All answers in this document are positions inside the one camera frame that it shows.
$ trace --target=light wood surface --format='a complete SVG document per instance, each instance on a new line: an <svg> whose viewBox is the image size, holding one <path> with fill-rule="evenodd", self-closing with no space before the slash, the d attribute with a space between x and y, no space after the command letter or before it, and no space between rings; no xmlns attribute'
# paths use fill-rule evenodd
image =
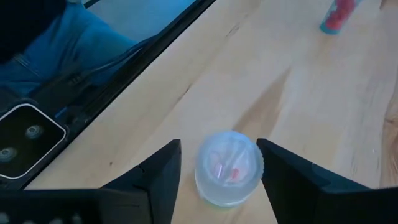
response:
<svg viewBox="0 0 398 224"><path fill-rule="evenodd" d="M369 187L397 185L398 7L365 0L329 36L318 25L330 4L217 0L29 189L99 187L180 138L173 223L276 223L262 185L232 210L198 197L197 149L228 129Z"/></svg>

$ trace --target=camera lens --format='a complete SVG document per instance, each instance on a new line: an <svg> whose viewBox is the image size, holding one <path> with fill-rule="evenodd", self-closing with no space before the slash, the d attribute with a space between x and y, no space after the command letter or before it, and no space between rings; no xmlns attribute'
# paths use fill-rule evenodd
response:
<svg viewBox="0 0 398 224"><path fill-rule="evenodd" d="M43 128L39 125L32 125L25 131L25 136L29 139L36 139L43 133Z"/></svg>
<svg viewBox="0 0 398 224"><path fill-rule="evenodd" d="M0 150L0 162L9 162L17 155L17 150L7 147Z"/></svg>

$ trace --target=round plastic container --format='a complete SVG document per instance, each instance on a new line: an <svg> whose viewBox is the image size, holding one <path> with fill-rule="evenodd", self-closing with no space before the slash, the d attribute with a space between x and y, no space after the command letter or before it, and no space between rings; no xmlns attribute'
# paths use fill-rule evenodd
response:
<svg viewBox="0 0 398 224"><path fill-rule="evenodd" d="M227 131L210 136L199 148L195 182L206 201L236 207L252 194L263 171L257 145L243 134Z"/></svg>

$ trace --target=wooden table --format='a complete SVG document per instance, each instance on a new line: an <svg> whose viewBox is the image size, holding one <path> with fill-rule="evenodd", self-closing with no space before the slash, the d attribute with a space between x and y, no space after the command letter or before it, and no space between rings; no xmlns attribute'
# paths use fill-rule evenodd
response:
<svg viewBox="0 0 398 224"><path fill-rule="evenodd" d="M195 155L212 133L265 137L369 187L397 185L398 7L364 0L340 35L331 0L217 0L29 189L97 188L173 138L173 223L275 223L262 185L243 206L198 197Z"/></svg>

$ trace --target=blue jeans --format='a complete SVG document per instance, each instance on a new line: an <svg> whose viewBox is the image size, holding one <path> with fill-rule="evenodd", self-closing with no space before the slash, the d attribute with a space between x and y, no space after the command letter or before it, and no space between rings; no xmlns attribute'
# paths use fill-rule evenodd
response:
<svg viewBox="0 0 398 224"><path fill-rule="evenodd" d="M0 86L26 96L61 71L76 65L79 70L100 66L134 44L82 4L67 3L65 12L23 54L0 64ZM120 67L121 64L95 75L93 84L106 82Z"/></svg>

